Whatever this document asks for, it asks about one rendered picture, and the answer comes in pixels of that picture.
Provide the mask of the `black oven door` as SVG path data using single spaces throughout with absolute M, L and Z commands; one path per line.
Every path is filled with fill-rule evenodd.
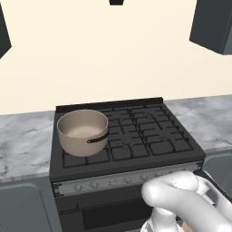
M 91 208 L 82 214 L 60 216 L 63 232 L 126 232 L 141 228 L 152 207 L 142 199 L 140 187 L 112 188 L 55 199 L 58 205 Z

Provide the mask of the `black stove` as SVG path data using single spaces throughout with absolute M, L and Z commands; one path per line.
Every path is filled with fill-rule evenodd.
M 140 187 L 156 172 L 201 169 L 205 152 L 172 114 L 161 98 L 107 101 L 91 104 L 109 120 L 106 147 L 88 158 L 66 153 L 53 138 L 49 177 L 54 200 L 96 191 Z M 140 175 L 148 179 L 143 181 Z M 130 177 L 132 182 L 125 183 Z M 115 179 L 116 185 L 109 186 Z M 99 184 L 92 188 L 92 182 Z M 76 191 L 75 185 L 82 185 Z

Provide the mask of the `grey base cupboard door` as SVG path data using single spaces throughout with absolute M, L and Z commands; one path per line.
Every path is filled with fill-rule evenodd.
M 0 180 L 0 232 L 63 232 L 47 176 Z
M 232 198 L 232 150 L 209 153 L 203 170 Z

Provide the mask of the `dark grey wall cupboard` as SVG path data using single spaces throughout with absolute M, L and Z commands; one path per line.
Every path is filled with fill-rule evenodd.
M 0 59 L 9 51 L 11 47 L 12 45 L 6 27 L 3 9 L 0 4 Z
M 232 0 L 197 0 L 189 40 L 232 55 Z

